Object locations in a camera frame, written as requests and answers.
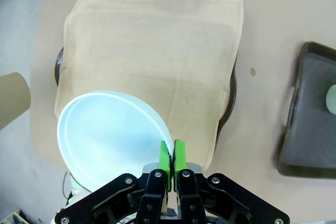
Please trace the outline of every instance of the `beige tabletop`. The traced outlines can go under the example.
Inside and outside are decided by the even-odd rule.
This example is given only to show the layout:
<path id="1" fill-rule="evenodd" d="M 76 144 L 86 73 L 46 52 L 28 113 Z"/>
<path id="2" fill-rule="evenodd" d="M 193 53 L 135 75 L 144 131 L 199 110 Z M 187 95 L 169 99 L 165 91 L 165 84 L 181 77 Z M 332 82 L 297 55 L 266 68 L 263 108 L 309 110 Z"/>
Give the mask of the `beige tabletop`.
<path id="1" fill-rule="evenodd" d="M 45 0 L 31 74 L 33 145 L 38 155 L 64 169 L 56 140 L 54 64 L 75 2 Z M 336 48 L 336 0 L 244 0 L 244 9 L 236 104 L 205 173 L 227 175 L 292 222 L 336 219 L 336 180 L 285 177 L 275 167 L 298 50 L 310 40 Z"/>

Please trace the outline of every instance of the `floor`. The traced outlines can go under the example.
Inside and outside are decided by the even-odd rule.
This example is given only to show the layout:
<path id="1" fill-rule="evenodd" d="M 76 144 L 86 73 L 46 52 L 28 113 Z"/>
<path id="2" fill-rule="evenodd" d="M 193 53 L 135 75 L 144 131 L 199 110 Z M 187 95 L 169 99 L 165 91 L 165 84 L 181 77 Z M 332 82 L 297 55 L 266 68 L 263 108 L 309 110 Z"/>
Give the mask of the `floor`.
<path id="1" fill-rule="evenodd" d="M 16 71 L 29 83 L 42 2 L 0 0 L 0 76 Z M 29 112 L 24 113 L 0 131 L 0 219 L 22 209 L 36 221 L 50 223 L 65 204 L 64 173 L 36 156 L 30 144 Z M 68 177 L 64 191 L 70 192 Z"/>

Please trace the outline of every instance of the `wire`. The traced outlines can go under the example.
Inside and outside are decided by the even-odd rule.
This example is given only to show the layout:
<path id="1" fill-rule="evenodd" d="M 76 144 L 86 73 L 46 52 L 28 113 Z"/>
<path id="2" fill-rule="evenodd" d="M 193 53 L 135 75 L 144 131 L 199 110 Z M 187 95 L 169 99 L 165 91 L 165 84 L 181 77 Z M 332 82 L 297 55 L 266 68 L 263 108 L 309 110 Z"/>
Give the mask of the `wire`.
<path id="1" fill-rule="evenodd" d="M 74 181 L 75 181 L 79 186 L 81 186 L 82 188 L 84 188 L 86 191 L 90 191 L 88 188 L 82 186 L 82 185 L 81 185 L 81 184 L 80 184 L 80 183 L 73 177 L 72 173 L 70 173 L 70 176 L 71 176 L 71 178 L 74 179 Z"/>
<path id="2" fill-rule="evenodd" d="M 68 200 L 68 197 L 64 193 L 64 183 L 65 183 L 65 178 L 67 177 L 67 174 L 68 174 L 68 172 L 64 173 L 63 185 L 62 185 L 62 193 L 63 193 L 63 196 Z"/>

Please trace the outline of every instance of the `cloth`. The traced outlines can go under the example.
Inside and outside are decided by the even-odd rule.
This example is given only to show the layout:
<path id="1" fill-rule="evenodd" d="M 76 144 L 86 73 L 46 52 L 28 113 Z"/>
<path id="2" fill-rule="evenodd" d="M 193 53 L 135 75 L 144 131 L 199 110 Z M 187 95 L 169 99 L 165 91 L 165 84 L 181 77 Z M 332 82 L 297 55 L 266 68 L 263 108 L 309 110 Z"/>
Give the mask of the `cloth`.
<path id="1" fill-rule="evenodd" d="M 134 95 L 206 169 L 243 17 L 242 0 L 78 0 L 65 22 L 56 116 L 93 90 Z"/>

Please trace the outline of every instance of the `bolt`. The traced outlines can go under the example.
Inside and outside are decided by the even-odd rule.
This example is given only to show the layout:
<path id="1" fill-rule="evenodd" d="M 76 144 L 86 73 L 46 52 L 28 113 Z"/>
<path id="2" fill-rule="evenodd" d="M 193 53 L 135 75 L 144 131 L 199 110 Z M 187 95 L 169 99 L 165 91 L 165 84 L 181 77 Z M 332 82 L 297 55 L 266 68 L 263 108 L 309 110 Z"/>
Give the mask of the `bolt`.
<path id="1" fill-rule="evenodd" d="M 162 173 L 157 172 L 157 173 L 155 173 L 155 176 L 156 176 L 157 178 L 160 178 L 160 177 L 162 176 Z"/>
<path id="2" fill-rule="evenodd" d="M 284 224 L 283 222 L 284 222 L 284 221 L 281 220 L 281 219 L 276 219 L 276 220 L 274 221 L 274 224 Z"/>
<path id="3" fill-rule="evenodd" d="M 185 170 L 183 173 L 182 173 L 182 176 L 187 178 L 190 176 L 190 172 L 188 172 L 187 170 Z"/>
<path id="4" fill-rule="evenodd" d="M 126 184 L 130 184 L 130 183 L 132 183 L 133 182 L 133 180 L 131 179 L 131 178 L 127 178 L 127 179 L 125 179 L 125 183 Z"/>
<path id="5" fill-rule="evenodd" d="M 217 177 L 213 177 L 212 179 L 211 179 L 211 181 L 212 181 L 212 183 L 214 183 L 214 184 L 218 184 L 219 183 L 219 178 L 217 178 Z"/>
<path id="6" fill-rule="evenodd" d="M 61 224 L 68 224 L 70 222 L 69 218 L 68 217 L 63 217 L 61 219 Z"/>

